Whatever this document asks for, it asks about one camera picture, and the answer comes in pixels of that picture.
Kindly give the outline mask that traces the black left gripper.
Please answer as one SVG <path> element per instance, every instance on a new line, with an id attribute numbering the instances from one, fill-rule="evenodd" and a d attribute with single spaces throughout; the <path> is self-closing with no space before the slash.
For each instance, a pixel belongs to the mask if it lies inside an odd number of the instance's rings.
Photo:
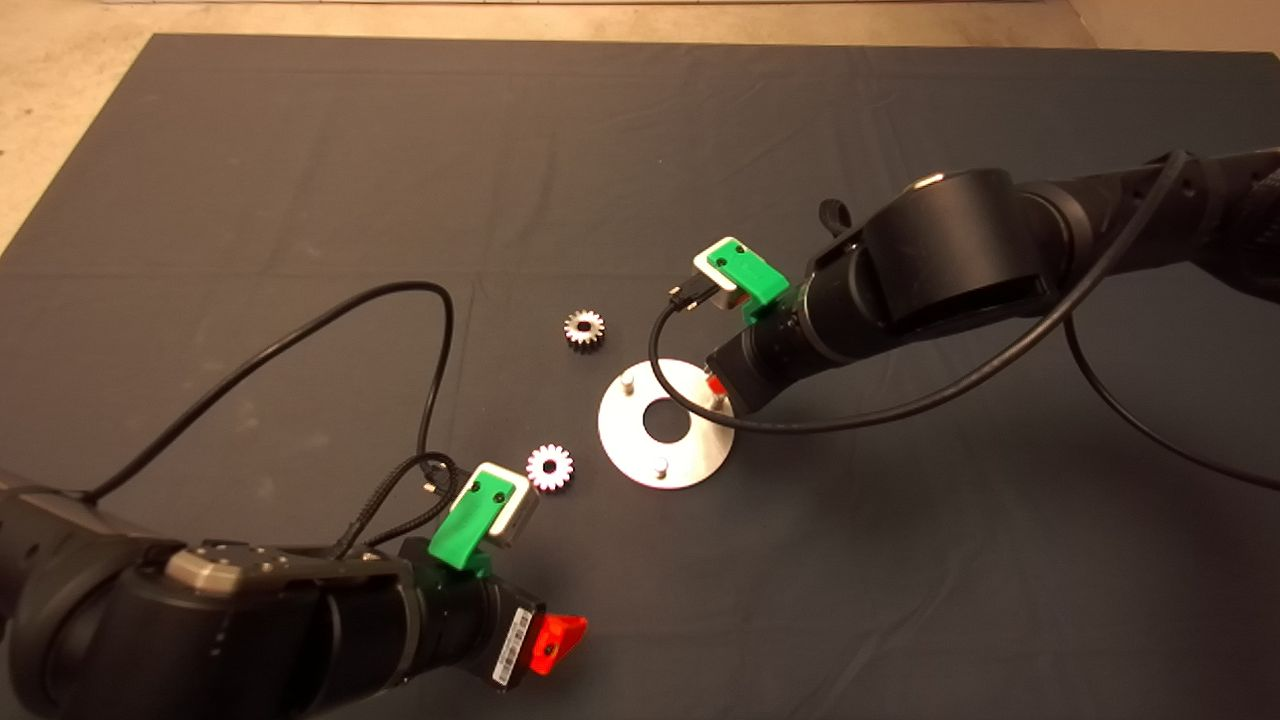
<path id="1" fill-rule="evenodd" d="M 547 612 L 535 594 L 498 577 L 451 587 L 438 609 L 438 665 L 508 692 L 529 670 L 549 675 L 588 633 L 585 616 Z"/>

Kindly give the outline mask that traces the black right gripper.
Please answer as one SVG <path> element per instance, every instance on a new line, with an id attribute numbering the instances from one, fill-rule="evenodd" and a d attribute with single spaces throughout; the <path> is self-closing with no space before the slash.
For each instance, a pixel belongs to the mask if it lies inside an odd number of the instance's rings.
<path id="1" fill-rule="evenodd" d="M 754 414 L 800 380 L 818 373 L 818 351 L 803 329 L 799 313 L 772 313 L 726 341 L 707 356 L 705 384 L 716 396 L 727 392 L 737 414 Z"/>

